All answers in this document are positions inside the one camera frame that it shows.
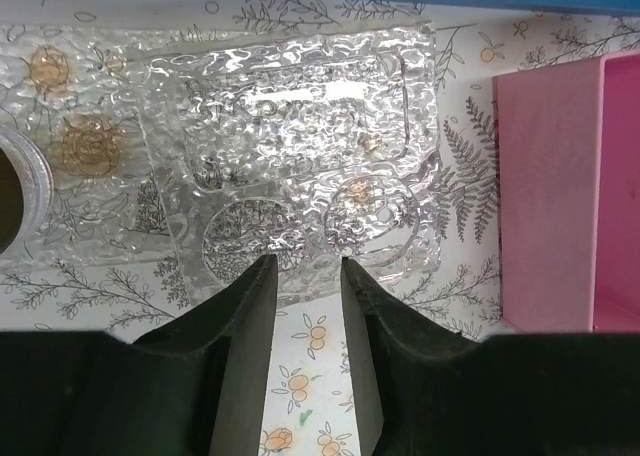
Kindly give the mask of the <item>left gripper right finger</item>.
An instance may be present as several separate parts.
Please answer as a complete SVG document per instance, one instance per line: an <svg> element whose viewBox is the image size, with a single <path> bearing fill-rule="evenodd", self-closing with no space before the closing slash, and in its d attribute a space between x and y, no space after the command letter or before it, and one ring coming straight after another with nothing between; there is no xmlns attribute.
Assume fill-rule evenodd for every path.
<svg viewBox="0 0 640 456"><path fill-rule="evenodd" d="M341 262L341 302L359 445L364 455L461 455L455 358L475 342Z"/></svg>

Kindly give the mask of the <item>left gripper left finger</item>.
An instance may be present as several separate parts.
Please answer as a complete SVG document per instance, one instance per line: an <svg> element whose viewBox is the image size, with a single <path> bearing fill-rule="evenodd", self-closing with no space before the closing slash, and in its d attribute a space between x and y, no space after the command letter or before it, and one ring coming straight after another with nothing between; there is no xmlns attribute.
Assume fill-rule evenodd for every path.
<svg viewBox="0 0 640 456"><path fill-rule="evenodd" d="M257 453L277 286L276 257L261 256L227 288L135 341L152 358L140 454Z"/></svg>

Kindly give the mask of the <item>clear glass toothbrush holder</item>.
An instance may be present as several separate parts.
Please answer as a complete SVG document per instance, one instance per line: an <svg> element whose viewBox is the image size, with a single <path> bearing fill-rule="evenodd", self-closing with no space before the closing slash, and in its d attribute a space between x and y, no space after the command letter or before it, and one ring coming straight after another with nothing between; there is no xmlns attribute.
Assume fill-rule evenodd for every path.
<svg viewBox="0 0 640 456"><path fill-rule="evenodd" d="M259 257L290 305L349 258L395 284L440 263L435 34L425 19L131 49L140 123L187 294Z"/></svg>

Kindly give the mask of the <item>clear cup brown base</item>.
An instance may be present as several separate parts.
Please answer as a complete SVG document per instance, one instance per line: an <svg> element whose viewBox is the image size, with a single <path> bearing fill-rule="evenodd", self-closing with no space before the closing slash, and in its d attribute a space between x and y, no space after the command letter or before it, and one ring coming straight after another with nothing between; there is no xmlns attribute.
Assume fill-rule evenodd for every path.
<svg viewBox="0 0 640 456"><path fill-rule="evenodd" d="M53 200L53 176L43 152L28 137L1 126L1 255L36 234Z"/></svg>

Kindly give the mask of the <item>clear textured glass tray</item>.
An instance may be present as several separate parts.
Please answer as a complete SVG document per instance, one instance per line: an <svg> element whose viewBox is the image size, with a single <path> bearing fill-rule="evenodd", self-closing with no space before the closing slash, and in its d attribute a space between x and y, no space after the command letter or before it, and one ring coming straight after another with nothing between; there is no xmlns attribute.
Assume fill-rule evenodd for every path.
<svg viewBox="0 0 640 456"><path fill-rule="evenodd" d="M171 234L140 122L145 53L174 30L5 24L1 148L23 182L5 270L163 258Z"/></svg>

